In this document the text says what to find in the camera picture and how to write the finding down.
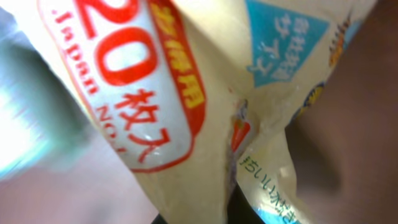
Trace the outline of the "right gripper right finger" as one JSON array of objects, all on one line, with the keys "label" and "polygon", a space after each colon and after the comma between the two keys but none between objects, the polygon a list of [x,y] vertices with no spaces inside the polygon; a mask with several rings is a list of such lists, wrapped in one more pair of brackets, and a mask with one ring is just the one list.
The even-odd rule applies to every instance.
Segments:
[{"label": "right gripper right finger", "polygon": [[235,186],[227,207],[227,224],[264,224],[251,208],[240,186]]}]

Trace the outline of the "snack bag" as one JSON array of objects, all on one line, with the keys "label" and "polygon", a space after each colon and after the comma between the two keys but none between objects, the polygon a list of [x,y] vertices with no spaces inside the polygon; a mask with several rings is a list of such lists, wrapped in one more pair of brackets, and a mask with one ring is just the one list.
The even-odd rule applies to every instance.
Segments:
[{"label": "snack bag", "polygon": [[292,212],[285,127],[374,1],[37,1],[41,53],[168,223],[226,223],[240,172]]}]

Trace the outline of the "light blue wipes pack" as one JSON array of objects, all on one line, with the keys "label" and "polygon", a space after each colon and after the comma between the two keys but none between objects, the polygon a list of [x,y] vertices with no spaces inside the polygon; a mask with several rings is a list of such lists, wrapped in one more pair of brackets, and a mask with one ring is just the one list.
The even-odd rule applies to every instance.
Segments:
[{"label": "light blue wipes pack", "polygon": [[90,125],[37,52],[1,42],[1,179],[33,167],[64,170],[85,151]]}]

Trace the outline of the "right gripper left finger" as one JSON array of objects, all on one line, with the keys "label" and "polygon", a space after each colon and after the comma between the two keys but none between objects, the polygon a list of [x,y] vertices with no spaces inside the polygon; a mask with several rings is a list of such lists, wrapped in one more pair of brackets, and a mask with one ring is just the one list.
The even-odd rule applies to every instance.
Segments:
[{"label": "right gripper left finger", "polygon": [[158,214],[154,218],[151,224],[168,224],[168,223],[164,220],[164,218],[160,214]]}]

